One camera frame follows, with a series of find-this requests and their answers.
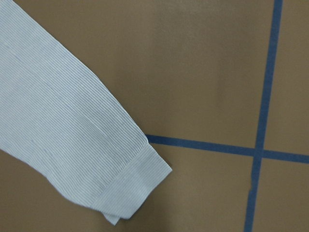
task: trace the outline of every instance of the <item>blue cross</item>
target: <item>blue cross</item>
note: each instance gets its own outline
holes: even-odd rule
[[[273,74],[275,69],[278,38],[279,38],[281,12],[282,12],[282,0],[275,0],[255,148],[214,144],[208,142],[169,138],[149,134],[146,135],[149,142],[153,144],[187,147],[193,149],[224,152],[224,153],[253,157],[253,165],[251,172],[252,187],[248,196],[244,232],[251,232],[253,228],[255,202],[260,178],[262,158],[309,163],[309,156],[306,155],[264,150],[269,102],[270,102]]]

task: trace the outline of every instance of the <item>vertical blue line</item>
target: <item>vertical blue line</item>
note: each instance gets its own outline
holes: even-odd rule
[[[255,211],[255,202],[257,196],[257,189],[259,184],[265,133],[267,127],[267,117],[269,110],[270,94],[273,81],[273,74],[275,69],[277,45],[279,38],[280,19],[282,11],[282,0],[275,0],[274,9],[272,15],[271,31],[268,45],[267,63],[264,77],[262,102],[260,108],[260,116],[257,128],[256,142],[255,142],[255,154],[253,158],[251,179],[252,187],[248,196],[246,221],[245,221],[245,232],[251,232],[253,229],[253,219]]]

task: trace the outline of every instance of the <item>brown surface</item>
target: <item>brown surface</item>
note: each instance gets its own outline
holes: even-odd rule
[[[16,2],[145,133],[254,147],[273,1]],[[266,149],[309,155],[308,15],[284,3]],[[154,147],[174,171],[116,227],[0,151],[0,231],[243,231],[252,158]],[[254,232],[309,231],[308,169],[263,160]]]
[[[263,159],[253,232],[309,231],[309,165]]]
[[[1,154],[0,231],[236,232],[244,224],[252,158],[154,145],[173,174],[128,221],[70,203],[38,172]]]
[[[308,2],[284,2],[266,149],[309,155],[308,23]]]

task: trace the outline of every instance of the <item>cuff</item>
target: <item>cuff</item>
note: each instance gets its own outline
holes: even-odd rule
[[[92,208],[129,219],[171,171],[148,144],[99,196]]]

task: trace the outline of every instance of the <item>white sleeve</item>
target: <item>white sleeve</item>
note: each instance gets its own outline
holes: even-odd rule
[[[11,0],[0,1],[0,149],[113,224],[171,172],[96,75]]]

